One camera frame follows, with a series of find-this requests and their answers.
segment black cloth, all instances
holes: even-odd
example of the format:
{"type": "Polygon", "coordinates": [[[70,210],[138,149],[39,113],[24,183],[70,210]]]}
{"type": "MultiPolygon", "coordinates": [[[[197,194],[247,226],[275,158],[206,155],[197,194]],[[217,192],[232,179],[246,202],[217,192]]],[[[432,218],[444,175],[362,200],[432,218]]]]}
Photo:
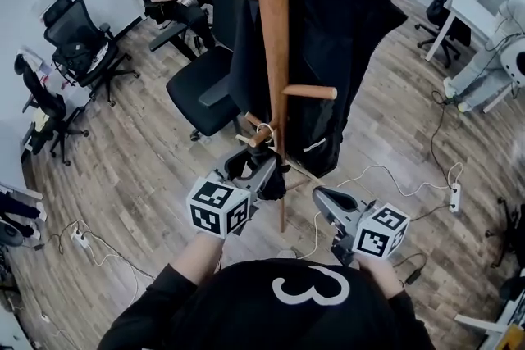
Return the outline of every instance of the black cloth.
{"type": "Polygon", "coordinates": [[[198,289],[167,266],[98,346],[141,348],[434,347],[407,293],[386,301],[358,270],[283,259],[235,264],[198,289]],[[313,287],[316,300],[285,302],[313,287]]]}
{"type": "MultiPolygon", "coordinates": [[[[335,101],[289,98],[286,151],[323,176],[337,165],[350,105],[372,53],[407,16],[390,0],[290,0],[289,9],[290,83],[337,88],[335,101]]],[[[264,46],[253,5],[244,9],[241,20],[230,94],[241,111],[269,121],[267,70],[260,60],[264,46]]]]}
{"type": "Polygon", "coordinates": [[[201,39],[206,48],[215,46],[215,39],[208,25],[208,16],[200,8],[203,4],[212,4],[212,0],[197,0],[198,5],[184,6],[178,2],[166,2],[162,4],[162,13],[168,20],[176,20],[187,24],[201,39]]]}
{"type": "Polygon", "coordinates": [[[0,193],[0,219],[17,228],[24,238],[29,238],[34,233],[34,229],[31,228],[31,226],[22,225],[14,221],[6,213],[27,217],[29,219],[37,219],[40,216],[40,210],[28,206],[23,202],[19,202],[7,194],[0,193]]]}

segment backpack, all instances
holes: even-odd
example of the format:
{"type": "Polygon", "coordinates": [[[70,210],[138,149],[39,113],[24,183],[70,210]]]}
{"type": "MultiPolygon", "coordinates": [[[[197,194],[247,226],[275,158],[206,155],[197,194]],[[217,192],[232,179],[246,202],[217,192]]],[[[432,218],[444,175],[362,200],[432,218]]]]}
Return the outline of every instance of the backpack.
{"type": "Polygon", "coordinates": [[[84,76],[93,63],[94,52],[83,43],[67,43],[52,55],[55,66],[63,65],[75,74],[76,78],[84,76]]]}

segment wooden coat rack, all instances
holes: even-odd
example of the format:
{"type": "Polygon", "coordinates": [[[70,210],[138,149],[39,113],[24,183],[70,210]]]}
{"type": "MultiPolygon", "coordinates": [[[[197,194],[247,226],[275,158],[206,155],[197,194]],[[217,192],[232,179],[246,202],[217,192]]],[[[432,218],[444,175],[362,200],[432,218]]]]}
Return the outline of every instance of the wooden coat rack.
{"type": "MultiPolygon", "coordinates": [[[[336,99],[337,89],[327,86],[288,84],[290,32],[288,17],[288,0],[259,0],[262,21],[262,35],[266,50],[268,87],[272,120],[267,123],[274,132],[276,150],[283,162],[285,156],[285,132],[288,119],[288,96],[336,99]]],[[[262,122],[248,113],[246,119],[255,126],[262,122]]],[[[271,135],[266,127],[258,131],[249,141],[255,147],[271,135]]],[[[285,230],[285,199],[281,199],[281,232],[285,230]]]]}

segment wooden floor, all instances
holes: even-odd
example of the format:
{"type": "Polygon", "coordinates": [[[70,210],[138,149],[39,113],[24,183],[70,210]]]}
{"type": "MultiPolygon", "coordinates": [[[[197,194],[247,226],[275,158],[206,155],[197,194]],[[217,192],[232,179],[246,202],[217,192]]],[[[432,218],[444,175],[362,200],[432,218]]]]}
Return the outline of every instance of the wooden floor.
{"type": "MultiPolygon", "coordinates": [[[[410,18],[386,37],[372,57],[351,109],[339,165],[323,179],[329,185],[356,177],[372,164],[388,166],[405,192],[414,191],[423,181],[445,183],[430,153],[430,137],[441,115],[431,91],[441,91],[443,78],[455,75],[473,53],[464,51],[449,70],[439,62],[441,50],[427,63],[425,52],[416,48],[427,34],[413,27],[425,21],[424,10],[405,0],[394,1],[410,18]]],[[[194,235],[185,214],[185,195],[195,178],[206,175],[214,160],[235,144],[231,125],[210,139],[190,142],[192,127],[165,89],[187,61],[170,45],[151,53],[148,42],[156,33],[155,26],[145,21],[120,41],[122,50],[133,56],[130,66],[142,76],[118,79],[113,85],[116,106],[109,107],[101,94],[78,120],[78,126],[91,135],[68,139],[71,167],[53,160],[47,150],[25,166],[28,184],[45,197],[49,219],[44,239],[82,219],[154,275],[194,235]]],[[[443,166],[448,170],[457,161],[465,165],[459,180],[461,212],[453,215],[441,209],[414,222],[395,261],[419,251],[428,255],[422,277],[408,291],[438,348],[475,348],[480,336],[455,324],[454,316],[460,312],[495,319],[500,309],[498,288],[516,270],[512,257],[500,269],[490,268],[500,241],[485,239],[484,233],[504,225],[496,205],[499,196],[511,201],[523,198],[524,111],[523,97],[505,100],[489,115],[461,115],[447,107],[436,136],[436,154],[443,166]]],[[[311,200],[314,186],[306,184],[287,195],[284,234],[278,229],[278,206],[264,203],[243,235],[227,240],[223,264],[274,257],[285,248],[310,252],[317,211],[311,200]]],[[[411,216],[449,199],[445,190],[429,188],[404,198],[381,169],[370,170],[359,183],[347,187],[364,200],[391,202],[411,216]]],[[[319,249],[311,259],[332,262],[328,249],[333,231],[321,218],[319,228],[319,249]]],[[[130,303],[135,278],[122,261],[110,258],[103,267],[94,265],[91,255],[71,242],[69,231],[62,243],[63,255],[55,239],[38,252],[12,250],[13,269],[24,297],[21,319],[31,337],[45,348],[71,347],[61,334],[53,337],[60,328],[80,348],[93,349],[130,303]],[[41,311],[57,328],[41,321],[41,311]]],[[[99,262],[110,253],[101,243],[93,246],[99,262]]],[[[404,280],[420,264],[417,258],[404,264],[399,277],[404,280]]],[[[138,278],[141,293],[149,280],[138,278]]]]}

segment printed number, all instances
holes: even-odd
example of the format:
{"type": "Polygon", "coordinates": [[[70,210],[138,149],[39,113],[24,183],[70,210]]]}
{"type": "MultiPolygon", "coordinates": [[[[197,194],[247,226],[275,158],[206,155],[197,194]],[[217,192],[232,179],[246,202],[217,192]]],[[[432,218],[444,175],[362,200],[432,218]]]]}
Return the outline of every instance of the printed number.
{"type": "Polygon", "coordinates": [[[324,307],[339,305],[340,303],[345,301],[345,299],[350,294],[350,285],[348,283],[348,280],[345,279],[345,277],[343,277],[339,273],[335,273],[332,270],[328,270],[326,267],[310,266],[309,268],[321,271],[324,275],[327,275],[328,277],[337,280],[337,282],[341,286],[341,291],[339,292],[339,294],[331,298],[326,298],[325,296],[322,296],[317,292],[315,286],[312,286],[306,292],[301,294],[288,294],[282,289],[282,285],[285,283],[285,280],[282,277],[279,277],[278,279],[275,279],[272,282],[273,293],[276,295],[277,299],[279,299],[281,302],[287,305],[299,305],[300,303],[306,302],[309,299],[313,299],[313,301],[317,305],[322,305],[324,307]]]}

